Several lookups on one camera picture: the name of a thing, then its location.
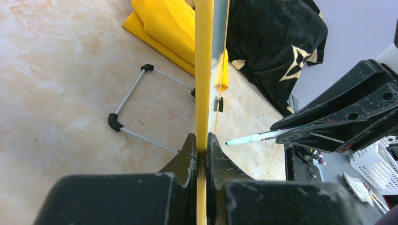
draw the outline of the marker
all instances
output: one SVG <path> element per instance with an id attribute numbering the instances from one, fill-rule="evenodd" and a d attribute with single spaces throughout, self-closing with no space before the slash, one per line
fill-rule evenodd
<path id="1" fill-rule="evenodd" d="M 235 138 L 235 139 L 230 140 L 229 142 L 226 142 L 225 144 L 226 145 L 240 145 L 240 144 L 248 144 L 248 143 L 253 143 L 253 142 L 261 142 L 261 141 L 270 140 L 270 139 L 276 139 L 279 135 L 287 133 L 287 132 L 294 130 L 300 126 L 283 128 L 280 130 L 267 131 L 267 132 L 258 133 L 255 135 L 246 136 L 246 137 Z"/>

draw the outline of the yellow cloth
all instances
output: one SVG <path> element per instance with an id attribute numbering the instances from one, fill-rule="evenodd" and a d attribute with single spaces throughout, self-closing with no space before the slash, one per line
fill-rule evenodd
<path id="1" fill-rule="evenodd" d="M 195 11 L 184 0 L 132 0 L 123 27 L 195 76 Z M 228 88 L 228 54 L 215 86 Z"/>

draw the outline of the black blanket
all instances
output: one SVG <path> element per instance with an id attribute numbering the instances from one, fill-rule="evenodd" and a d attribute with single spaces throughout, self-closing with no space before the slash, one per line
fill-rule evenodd
<path id="1" fill-rule="evenodd" d="M 323 62 L 327 33 L 312 0 L 230 0 L 229 60 L 284 116 L 303 65 Z"/>

